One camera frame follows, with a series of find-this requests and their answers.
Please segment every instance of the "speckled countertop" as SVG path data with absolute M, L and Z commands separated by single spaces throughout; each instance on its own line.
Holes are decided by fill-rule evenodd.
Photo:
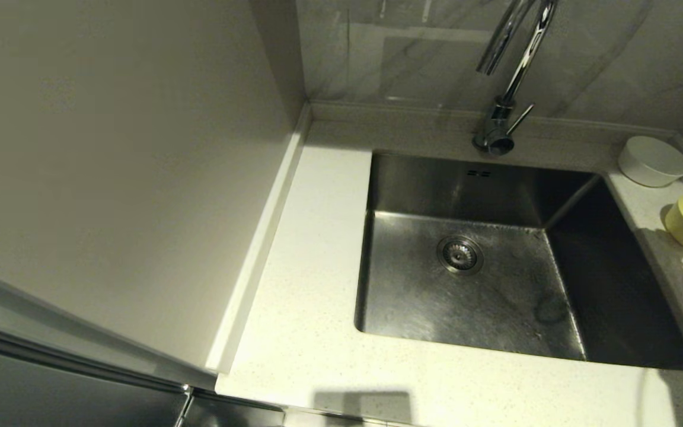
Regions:
M 621 175 L 615 159 L 628 130 L 590 129 L 577 138 L 573 127 L 555 139 L 519 133 L 515 150 L 497 160 L 445 122 L 323 114 L 312 124 L 236 360 L 217 392 L 434 427 L 683 425 L 683 371 L 381 337 L 353 324 L 373 149 L 601 173 L 683 318 L 683 248 L 660 219 L 683 182 L 647 189 Z

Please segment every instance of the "faucet spout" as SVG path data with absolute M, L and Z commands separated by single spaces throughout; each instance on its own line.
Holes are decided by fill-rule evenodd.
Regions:
M 494 35 L 491 36 L 490 43 L 486 46 L 476 71 L 491 75 L 496 70 L 502 55 L 508 48 L 510 40 L 517 32 L 518 27 L 521 26 L 521 22 L 523 22 L 529 7 L 533 3 L 534 0 L 513 0 L 510 3 L 508 10 L 505 11 L 502 20 L 495 29 Z M 542 39 L 553 20 L 555 8 L 556 0 L 542 0 L 542 6 L 540 7 L 539 14 L 537 14 L 537 22 L 534 25 L 534 30 L 531 33 L 528 44 L 526 44 L 523 56 L 521 56 L 520 62 L 518 62 L 518 67 L 515 68 L 513 78 L 510 79 L 504 94 L 496 97 L 494 105 L 486 113 L 482 131 L 474 137 L 474 146 L 481 151 L 499 156 L 508 153 L 515 146 L 510 137 L 512 132 L 508 128 L 510 114 L 515 108 L 515 94 L 521 87 L 521 82 L 526 76 L 531 61 L 536 56 L 537 51 L 539 51 Z

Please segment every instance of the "stainless steel sink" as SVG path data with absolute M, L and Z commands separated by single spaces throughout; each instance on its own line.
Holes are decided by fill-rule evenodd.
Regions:
M 362 332 L 683 369 L 683 337 L 592 173 L 375 154 Z

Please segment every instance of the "sink drain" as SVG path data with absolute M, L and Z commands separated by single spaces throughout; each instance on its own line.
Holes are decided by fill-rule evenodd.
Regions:
M 442 239 L 436 247 L 439 262 L 455 274 L 475 274 L 483 265 L 481 248 L 467 237 L 451 235 Z

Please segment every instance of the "white bowl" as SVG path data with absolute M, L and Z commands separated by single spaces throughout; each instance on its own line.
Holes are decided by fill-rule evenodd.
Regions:
M 631 137 L 618 157 L 621 172 L 647 187 L 665 187 L 683 176 L 683 154 L 661 140 Z

